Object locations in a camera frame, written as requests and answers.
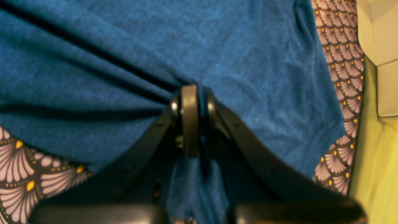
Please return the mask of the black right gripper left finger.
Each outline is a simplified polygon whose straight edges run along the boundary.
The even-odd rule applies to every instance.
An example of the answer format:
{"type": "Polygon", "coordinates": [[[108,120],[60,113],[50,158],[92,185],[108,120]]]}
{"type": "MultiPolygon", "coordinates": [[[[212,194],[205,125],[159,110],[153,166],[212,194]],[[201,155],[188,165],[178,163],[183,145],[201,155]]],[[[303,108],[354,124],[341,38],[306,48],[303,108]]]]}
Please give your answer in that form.
{"type": "Polygon", "coordinates": [[[199,154],[199,101],[196,85],[185,85],[175,92],[170,103],[175,146],[187,158],[199,154]]]}

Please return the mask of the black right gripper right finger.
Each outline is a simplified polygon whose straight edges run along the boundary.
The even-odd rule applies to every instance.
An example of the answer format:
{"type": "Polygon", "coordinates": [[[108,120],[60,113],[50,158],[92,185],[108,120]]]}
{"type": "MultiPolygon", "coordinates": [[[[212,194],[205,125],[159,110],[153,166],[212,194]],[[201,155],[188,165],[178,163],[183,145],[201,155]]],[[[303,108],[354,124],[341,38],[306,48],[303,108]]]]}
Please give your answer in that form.
{"type": "Polygon", "coordinates": [[[209,88],[203,89],[205,117],[203,121],[203,134],[205,135],[205,155],[215,156],[219,143],[223,140],[220,130],[220,119],[216,108],[216,97],[209,88]]]}

